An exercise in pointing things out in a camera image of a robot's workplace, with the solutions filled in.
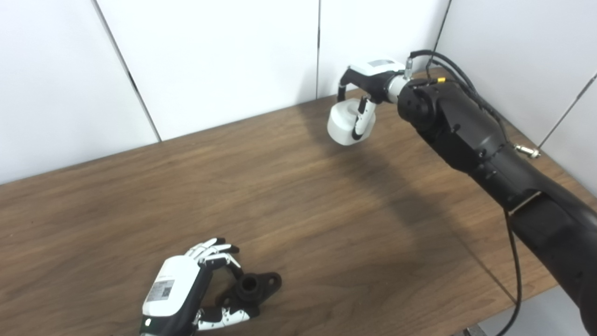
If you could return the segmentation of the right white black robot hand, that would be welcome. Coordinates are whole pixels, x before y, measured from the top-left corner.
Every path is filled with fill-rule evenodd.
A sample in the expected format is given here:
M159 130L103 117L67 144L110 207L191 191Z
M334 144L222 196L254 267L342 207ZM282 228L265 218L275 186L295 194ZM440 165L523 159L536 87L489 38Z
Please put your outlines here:
M343 146L365 140L375 125L375 109L398 103L399 94L411 79L411 62L392 59L357 61L350 64L338 83L336 102L330 110L327 131Z

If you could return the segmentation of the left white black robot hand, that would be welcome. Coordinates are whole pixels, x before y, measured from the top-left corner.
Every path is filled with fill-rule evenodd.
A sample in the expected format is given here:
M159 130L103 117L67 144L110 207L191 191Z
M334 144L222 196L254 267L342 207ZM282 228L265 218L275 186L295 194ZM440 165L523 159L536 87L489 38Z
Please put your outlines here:
M211 238L182 255L167 258L143 302L139 334L194 336L258 317L257 308L238 308L232 303L201 306L215 270L225 266L235 279L243 275L235 253L239 253L238 247L223 238Z

